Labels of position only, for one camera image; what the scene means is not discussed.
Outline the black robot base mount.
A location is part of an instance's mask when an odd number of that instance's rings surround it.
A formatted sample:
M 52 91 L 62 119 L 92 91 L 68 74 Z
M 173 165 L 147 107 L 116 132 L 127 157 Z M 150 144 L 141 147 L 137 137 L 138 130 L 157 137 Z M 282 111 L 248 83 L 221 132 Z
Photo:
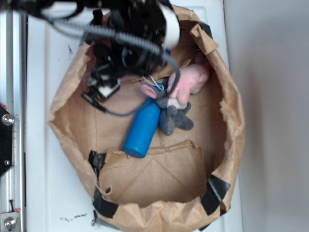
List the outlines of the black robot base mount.
M 14 164 L 13 158 L 14 117 L 7 107 L 0 103 L 0 177 L 3 177 Z

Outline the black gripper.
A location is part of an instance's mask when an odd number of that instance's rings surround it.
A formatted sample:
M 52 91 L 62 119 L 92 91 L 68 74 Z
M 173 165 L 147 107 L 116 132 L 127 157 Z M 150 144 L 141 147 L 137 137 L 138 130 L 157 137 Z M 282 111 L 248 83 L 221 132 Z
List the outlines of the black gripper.
M 88 92 L 82 97 L 93 106 L 98 101 L 106 101 L 120 89 L 120 78 L 125 74 L 121 62 L 122 46 L 115 43 L 93 42 L 92 52 L 95 65 L 90 69 L 90 77 L 86 80 Z

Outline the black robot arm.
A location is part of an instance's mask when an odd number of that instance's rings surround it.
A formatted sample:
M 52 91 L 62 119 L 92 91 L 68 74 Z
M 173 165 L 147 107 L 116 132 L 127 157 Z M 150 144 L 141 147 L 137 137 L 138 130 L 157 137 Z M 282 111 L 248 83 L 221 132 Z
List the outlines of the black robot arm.
M 90 90 L 82 97 L 104 111 L 106 100 L 120 88 L 127 74 L 147 76 L 159 67 L 171 66 L 180 74 L 170 55 L 180 39 L 180 24 L 168 0 L 78 0 L 76 9 L 64 16 L 44 10 L 52 0 L 3 0 L 2 11 L 17 11 L 46 20 L 54 28 L 80 29 L 85 41 L 95 45 L 97 65 L 87 81 Z

